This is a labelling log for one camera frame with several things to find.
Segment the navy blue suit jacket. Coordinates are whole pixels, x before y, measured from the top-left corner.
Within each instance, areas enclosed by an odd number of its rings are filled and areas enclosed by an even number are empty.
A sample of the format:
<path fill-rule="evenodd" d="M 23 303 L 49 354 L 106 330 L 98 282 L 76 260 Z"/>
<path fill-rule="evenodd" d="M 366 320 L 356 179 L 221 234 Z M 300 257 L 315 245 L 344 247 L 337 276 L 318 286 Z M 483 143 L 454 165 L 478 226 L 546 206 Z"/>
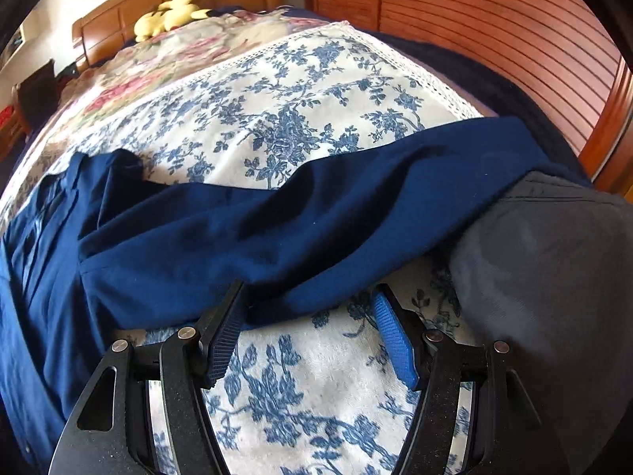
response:
<path fill-rule="evenodd" d="M 76 153 L 1 238 L 1 401 L 45 471 L 118 329 L 190 323 L 244 281 L 253 325 L 315 313 L 415 260 L 533 171 L 586 183 L 514 117 L 432 127 L 300 166 L 276 190 L 147 180 L 136 154 Z"/>

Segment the dark grey garment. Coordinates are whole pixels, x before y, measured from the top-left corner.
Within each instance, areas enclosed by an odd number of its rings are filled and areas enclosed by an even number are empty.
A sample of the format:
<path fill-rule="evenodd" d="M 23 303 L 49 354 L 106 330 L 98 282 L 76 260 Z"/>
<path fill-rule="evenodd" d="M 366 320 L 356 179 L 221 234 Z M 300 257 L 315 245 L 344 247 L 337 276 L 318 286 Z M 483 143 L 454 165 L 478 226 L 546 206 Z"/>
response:
<path fill-rule="evenodd" d="M 632 469 L 632 208 L 528 174 L 449 259 L 472 333 L 503 339 L 575 474 Z"/>

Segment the blue floral white bedspread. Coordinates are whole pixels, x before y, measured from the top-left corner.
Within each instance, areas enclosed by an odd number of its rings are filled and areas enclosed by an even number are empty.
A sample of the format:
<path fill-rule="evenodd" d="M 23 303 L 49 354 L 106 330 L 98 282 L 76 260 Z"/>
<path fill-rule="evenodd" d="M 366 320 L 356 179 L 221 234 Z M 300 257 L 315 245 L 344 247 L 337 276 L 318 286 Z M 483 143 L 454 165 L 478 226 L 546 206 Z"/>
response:
<path fill-rule="evenodd" d="M 102 120 L 61 117 L 18 163 L 1 220 L 77 151 L 128 149 L 153 181 L 270 190 L 305 162 L 476 116 L 395 48 L 344 23 L 318 26 L 174 80 Z M 417 399 L 396 378 L 364 292 L 243 332 L 226 377 L 205 392 L 236 474 L 387 474 Z"/>

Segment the navy blue bed sheet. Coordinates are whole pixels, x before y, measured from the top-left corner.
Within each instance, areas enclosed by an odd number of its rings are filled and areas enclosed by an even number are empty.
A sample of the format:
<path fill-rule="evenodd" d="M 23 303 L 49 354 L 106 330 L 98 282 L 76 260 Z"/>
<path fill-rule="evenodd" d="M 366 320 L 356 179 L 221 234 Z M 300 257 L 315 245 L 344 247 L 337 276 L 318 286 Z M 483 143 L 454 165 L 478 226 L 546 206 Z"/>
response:
<path fill-rule="evenodd" d="M 561 131 L 516 84 L 456 51 L 382 32 L 372 31 L 370 34 L 436 74 L 482 114 L 520 119 L 550 160 L 566 166 L 583 181 L 589 180 Z"/>

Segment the dark wooden chair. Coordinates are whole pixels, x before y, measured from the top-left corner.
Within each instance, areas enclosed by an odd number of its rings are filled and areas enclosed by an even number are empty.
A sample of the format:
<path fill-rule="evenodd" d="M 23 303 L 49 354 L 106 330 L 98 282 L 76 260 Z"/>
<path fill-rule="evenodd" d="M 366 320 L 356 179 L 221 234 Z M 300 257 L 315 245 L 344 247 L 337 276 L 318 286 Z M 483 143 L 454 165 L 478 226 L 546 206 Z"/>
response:
<path fill-rule="evenodd" d="M 13 88 L 13 104 L 25 132 L 38 131 L 54 115 L 58 107 L 54 60 L 33 72 Z"/>

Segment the pink floral quilt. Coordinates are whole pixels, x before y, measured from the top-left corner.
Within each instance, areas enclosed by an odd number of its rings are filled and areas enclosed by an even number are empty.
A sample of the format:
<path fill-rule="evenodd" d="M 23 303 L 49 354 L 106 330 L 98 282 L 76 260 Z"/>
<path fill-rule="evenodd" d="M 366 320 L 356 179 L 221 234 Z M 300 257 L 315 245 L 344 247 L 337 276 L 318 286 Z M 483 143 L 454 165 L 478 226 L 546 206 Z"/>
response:
<path fill-rule="evenodd" d="M 302 9 L 253 13 L 242 8 L 210 10 L 160 36 L 125 43 L 63 86 L 57 110 L 36 133 L 71 112 L 81 121 L 102 120 L 158 88 L 218 62 L 290 34 L 323 26 L 326 20 Z"/>

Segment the wooden louvered wardrobe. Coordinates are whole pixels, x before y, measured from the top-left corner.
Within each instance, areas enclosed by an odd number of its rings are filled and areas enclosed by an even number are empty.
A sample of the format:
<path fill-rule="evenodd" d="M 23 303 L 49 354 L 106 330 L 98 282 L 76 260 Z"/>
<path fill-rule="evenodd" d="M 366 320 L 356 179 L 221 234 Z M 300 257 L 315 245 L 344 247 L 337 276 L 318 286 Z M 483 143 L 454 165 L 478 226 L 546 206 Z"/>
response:
<path fill-rule="evenodd" d="M 632 65 L 584 0 L 305 0 L 476 60 L 523 89 L 601 190 L 632 196 Z"/>

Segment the yellow plush toy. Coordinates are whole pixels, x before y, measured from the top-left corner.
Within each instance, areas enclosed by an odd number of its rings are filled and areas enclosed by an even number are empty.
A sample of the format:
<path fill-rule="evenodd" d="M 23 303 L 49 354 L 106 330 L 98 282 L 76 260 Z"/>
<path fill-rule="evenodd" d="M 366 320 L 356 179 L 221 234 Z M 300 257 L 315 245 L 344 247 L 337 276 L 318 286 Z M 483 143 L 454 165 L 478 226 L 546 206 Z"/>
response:
<path fill-rule="evenodd" d="M 142 15 L 136 21 L 133 28 L 135 41 L 144 42 L 191 21 L 201 21 L 208 17 L 209 12 L 210 9 L 201 9 L 193 0 L 164 1 L 154 11 Z"/>

